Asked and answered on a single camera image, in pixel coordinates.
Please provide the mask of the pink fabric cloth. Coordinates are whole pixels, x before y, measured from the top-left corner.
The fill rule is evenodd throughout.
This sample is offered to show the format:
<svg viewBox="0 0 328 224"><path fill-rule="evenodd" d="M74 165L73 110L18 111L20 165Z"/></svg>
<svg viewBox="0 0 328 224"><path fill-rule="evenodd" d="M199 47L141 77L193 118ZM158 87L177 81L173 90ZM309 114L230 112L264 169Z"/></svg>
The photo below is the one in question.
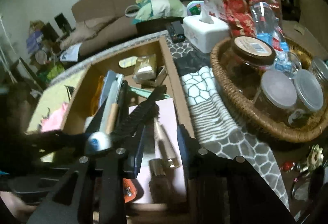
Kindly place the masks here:
<svg viewBox="0 0 328 224"><path fill-rule="evenodd" d="M61 128L62 121L66 114L69 104L64 102L59 109L49 112L46 117L43 117L38 125L38 131L48 132L53 130L59 130Z"/></svg>

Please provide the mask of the beige cosmetic tube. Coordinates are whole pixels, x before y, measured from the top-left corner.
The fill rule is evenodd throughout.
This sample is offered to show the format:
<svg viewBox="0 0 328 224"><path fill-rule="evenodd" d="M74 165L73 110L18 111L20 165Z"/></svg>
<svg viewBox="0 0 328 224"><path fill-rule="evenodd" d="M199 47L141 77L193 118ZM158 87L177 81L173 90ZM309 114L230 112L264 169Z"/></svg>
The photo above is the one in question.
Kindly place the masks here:
<svg viewBox="0 0 328 224"><path fill-rule="evenodd" d="M155 140L157 142L165 167L171 170L177 169L178 167L180 167L180 163L177 153L173 148L173 144L171 143L171 140L167 135L165 128L159 122L158 118L155 117L153 121Z"/></svg>

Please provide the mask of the white nail file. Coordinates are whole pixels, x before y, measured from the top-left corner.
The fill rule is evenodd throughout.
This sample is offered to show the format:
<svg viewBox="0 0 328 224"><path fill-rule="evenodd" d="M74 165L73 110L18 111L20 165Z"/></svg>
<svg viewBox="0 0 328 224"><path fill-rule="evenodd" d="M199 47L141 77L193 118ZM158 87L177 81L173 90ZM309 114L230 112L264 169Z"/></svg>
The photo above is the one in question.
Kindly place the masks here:
<svg viewBox="0 0 328 224"><path fill-rule="evenodd" d="M113 122L115 121L118 110L117 101L122 81L123 75L116 74L111 70L106 76L105 85L101 94L101 106L104 106L104 108L99 126L99 131L105 134L109 134L113 129Z"/></svg>

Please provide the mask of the black nail file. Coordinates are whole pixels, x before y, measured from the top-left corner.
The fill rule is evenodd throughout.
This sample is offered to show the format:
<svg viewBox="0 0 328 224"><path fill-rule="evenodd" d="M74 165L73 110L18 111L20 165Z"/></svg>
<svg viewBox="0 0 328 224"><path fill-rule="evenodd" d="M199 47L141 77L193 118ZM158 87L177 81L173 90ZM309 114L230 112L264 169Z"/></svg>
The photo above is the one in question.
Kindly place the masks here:
<svg viewBox="0 0 328 224"><path fill-rule="evenodd" d="M115 128L115 125L116 125L116 122L117 122L117 119L118 119L118 115L119 115L119 112L120 112L120 108L124 104L124 98L125 98L125 95L126 95L126 92L127 92L127 86L128 86L127 81L123 80L122 85L121 85L121 90L120 90L120 93L119 93L119 96L118 96L118 101L117 101L118 110L117 110L117 115L116 115L115 121L113 122L113 124L114 124L113 129ZM101 115L103 113L103 108L104 108L104 106L101 106L98 109L97 113L92 118L90 124L87 126L86 131L85 131L87 134L93 134L94 132L99 131L99 126L100 126L100 123L101 123Z"/></svg>

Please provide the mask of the orange KFC sauce packet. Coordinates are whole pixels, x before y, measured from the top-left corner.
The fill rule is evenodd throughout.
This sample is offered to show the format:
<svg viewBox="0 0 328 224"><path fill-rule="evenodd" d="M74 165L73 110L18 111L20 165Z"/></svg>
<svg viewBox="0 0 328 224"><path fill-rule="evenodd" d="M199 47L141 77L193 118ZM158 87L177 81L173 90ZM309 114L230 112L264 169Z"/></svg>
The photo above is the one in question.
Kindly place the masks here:
<svg viewBox="0 0 328 224"><path fill-rule="evenodd" d="M131 179L123 179L124 203L133 201L137 196L137 189Z"/></svg>

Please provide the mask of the yellow plaid table mat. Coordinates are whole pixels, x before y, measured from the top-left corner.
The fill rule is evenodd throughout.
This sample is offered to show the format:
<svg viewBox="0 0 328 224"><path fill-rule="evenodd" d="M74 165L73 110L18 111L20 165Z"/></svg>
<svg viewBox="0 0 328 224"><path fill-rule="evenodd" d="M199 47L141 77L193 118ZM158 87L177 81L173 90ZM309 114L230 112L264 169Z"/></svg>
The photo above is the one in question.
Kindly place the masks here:
<svg viewBox="0 0 328 224"><path fill-rule="evenodd" d="M59 78L54 85L50 86L43 92L32 115L26 134L32 135L36 132L40 132L38 131L38 125L43 117L46 117L49 112L52 113L54 110L59 109L64 102L67 102L70 105L73 95L69 93L68 89L73 88L73 91L76 91L81 80L84 78L85 73L86 70L82 69L67 75L65 78Z"/></svg>

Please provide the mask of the woven wicker basket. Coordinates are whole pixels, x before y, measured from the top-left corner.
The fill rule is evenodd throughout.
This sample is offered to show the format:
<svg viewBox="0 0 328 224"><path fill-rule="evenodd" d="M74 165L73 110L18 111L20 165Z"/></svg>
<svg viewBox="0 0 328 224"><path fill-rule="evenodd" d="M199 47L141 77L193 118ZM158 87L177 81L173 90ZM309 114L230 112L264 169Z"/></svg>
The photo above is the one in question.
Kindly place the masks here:
<svg viewBox="0 0 328 224"><path fill-rule="evenodd" d="M213 74L224 93L251 124L279 140L308 142L327 130L327 99L306 69L290 79L274 68L275 50L250 37L226 38L212 49Z"/></svg>

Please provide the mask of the cardboard box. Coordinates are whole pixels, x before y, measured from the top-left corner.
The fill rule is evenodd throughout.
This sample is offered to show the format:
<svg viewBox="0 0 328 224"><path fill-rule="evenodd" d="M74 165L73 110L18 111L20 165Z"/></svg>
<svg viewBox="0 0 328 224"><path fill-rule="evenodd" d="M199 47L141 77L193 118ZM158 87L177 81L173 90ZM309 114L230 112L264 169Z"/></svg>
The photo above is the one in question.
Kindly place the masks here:
<svg viewBox="0 0 328 224"><path fill-rule="evenodd" d="M192 124L188 114L188 108L186 105L186 100L183 94L182 86L180 84L180 79L177 74L177 70L173 62L171 52L164 38L153 40L145 44L139 44L130 49L121 50L113 55L110 55L106 59L101 59L97 63L93 63L86 70L84 78L81 80L77 90L73 94L73 99L70 102L68 113L66 114L65 119L63 121L63 126L61 127L61 129L54 130L54 131L56 132L61 131L68 135L87 134L84 131L83 126L86 121L86 117L90 112L89 102L91 101L91 96L95 93L96 90L96 75L100 73L105 73L108 70L113 70L119 74L122 74L123 76L131 76L133 74L133 69L121 67L119 65L119 61L131 56L151 56L151 55L155 55L158 64L166 68L167 76L170 81L169 87L172 90L172 96L175 101L176 109L177 109L177 111L175 112L175 117L177 117L180 121L184 122L186 124L188 133L192 134L193 132ZM128 106L128 101L125 95L124 104L120 108L120 112L118 115L115 128L131 113L128 111L127 106ZM116 148L117 145L120 143L120 141L113 144L111 140L111 143L112 143L111 148ZM85 153L85 147L86 144L84 146L83 153L81 154L77 153L77 161L82 160L83 162L85 162L86 156L97 154L94 153L94 154L87 155Z"/></svg>

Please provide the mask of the white paper sheet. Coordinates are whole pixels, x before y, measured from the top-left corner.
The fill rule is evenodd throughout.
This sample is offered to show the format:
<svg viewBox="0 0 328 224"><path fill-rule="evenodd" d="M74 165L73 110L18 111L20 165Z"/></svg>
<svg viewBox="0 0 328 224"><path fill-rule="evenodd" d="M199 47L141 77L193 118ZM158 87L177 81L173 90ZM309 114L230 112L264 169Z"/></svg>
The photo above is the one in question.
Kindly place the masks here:
<svg viewBox="0 0 328 224"><path fill-rule="evenodd" d="M60 56L61 62L77 62L82 43L70 46Z"/></svg>

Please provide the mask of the jar with grey lid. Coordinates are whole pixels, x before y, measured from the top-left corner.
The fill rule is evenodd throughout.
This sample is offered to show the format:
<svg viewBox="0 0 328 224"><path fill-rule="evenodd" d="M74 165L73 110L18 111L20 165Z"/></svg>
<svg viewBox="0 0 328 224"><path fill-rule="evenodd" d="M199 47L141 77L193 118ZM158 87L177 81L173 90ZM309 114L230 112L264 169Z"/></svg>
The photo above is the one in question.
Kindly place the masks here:
<svg viewBox="0 0 328 224"><path fill-rule="evenodd" d="M266 71L253 99L255 108L276 122L287 123L297 101L292 81L282 72Z"/></svg>

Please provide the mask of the glass jar brown lid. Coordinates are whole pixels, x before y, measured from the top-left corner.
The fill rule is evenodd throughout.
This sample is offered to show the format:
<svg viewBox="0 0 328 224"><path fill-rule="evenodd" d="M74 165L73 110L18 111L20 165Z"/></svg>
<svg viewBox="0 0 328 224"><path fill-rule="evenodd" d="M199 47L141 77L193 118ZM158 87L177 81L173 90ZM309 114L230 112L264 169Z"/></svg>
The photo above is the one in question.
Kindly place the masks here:
<svg viewBox="0 0 328 224"><path fill-rule="evenodd" d="M250 36L237 36L221 57L230 80L248 99L253 99L265 71L271 69L276 52L266 42Z"/></svg>

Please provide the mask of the white tissue box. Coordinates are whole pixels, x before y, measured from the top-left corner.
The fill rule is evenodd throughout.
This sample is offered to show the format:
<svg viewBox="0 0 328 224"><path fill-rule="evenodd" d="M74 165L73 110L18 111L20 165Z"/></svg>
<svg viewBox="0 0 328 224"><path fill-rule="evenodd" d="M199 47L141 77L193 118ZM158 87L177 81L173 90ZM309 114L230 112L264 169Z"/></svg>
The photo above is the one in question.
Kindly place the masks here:
<svg viewBox="0 0 328 224"><path fill-rule="evenodd" d="M209 54L218 42L231 37L229 25L211 16L205 4L201 4L199 15L183 19L183 29L186 39L204 54Z"/></svg>

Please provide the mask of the brown sofa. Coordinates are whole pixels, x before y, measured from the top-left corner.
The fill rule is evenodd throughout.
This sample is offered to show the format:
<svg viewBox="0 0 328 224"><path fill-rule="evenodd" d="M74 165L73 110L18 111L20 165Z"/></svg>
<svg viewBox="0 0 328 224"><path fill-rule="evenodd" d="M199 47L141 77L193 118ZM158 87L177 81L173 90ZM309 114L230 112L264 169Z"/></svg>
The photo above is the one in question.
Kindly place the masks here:
<svg viewBox="0 0 328 224"><path fill-rule="evenodd" d="M184 6L193 0L180 0ZM142 35L164 30L170 21L181 20L183 18L168 17L132 23L132 18L126 17L124 11L136 0L80 0L72 7L72 13L76 24L84 21L104 16L113 16L115 21L102 29L94 38L82 42L79 51L79 60L83 60L111 46L115 46L124 41Z"/></svg>

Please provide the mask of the black remote control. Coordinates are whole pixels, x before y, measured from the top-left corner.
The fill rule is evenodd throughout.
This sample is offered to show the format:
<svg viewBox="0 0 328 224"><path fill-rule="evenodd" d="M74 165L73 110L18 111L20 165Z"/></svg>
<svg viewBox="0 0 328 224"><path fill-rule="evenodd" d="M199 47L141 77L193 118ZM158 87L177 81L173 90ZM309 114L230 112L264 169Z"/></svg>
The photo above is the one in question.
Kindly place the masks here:
<svg viewBox="0 0 328 224"><path fill-rule="evenodd" d="M166 29L173 43L176 44L185 40L185 32L180 21L168 23Z"/></svg>

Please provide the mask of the green white pillow bag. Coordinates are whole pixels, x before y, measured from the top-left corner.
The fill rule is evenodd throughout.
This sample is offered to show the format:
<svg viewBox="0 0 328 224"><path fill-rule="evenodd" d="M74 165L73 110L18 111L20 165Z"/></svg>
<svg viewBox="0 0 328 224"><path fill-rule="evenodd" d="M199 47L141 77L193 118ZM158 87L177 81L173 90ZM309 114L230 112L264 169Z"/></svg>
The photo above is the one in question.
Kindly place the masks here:
<svg viewBox="0 0 328 224"><path fill-rule="evenodd" d="M124 11L133 24L168 17L184 18L187 8L180 0L136 0Z"/></svg>

